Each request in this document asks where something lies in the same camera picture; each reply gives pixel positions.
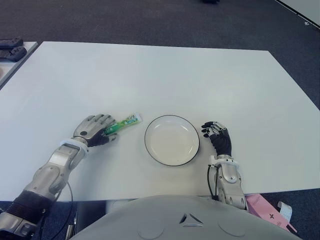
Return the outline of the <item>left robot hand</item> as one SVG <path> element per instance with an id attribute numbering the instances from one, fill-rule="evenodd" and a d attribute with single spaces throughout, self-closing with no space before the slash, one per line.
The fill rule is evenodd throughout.
<path id="1" fill-rule="evenodd" d="M 117 134 L 106 134 L 105 129 L 115 124 L 111 115 L 90 115 L 74 130 L 73 139 L 84 143 L 87 147 L 102 146 L 116 139 Z"/>

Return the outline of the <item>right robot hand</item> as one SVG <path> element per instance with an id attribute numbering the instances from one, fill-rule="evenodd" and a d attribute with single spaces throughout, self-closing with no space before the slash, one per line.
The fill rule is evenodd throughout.
<path id="1" fill-rule="evenodd" d="M 228 129 L 218 121 L 209 121 L 201 126 L 203 136 L 208 138 L 217 155 L 232 156 L 232 143 Z"/>

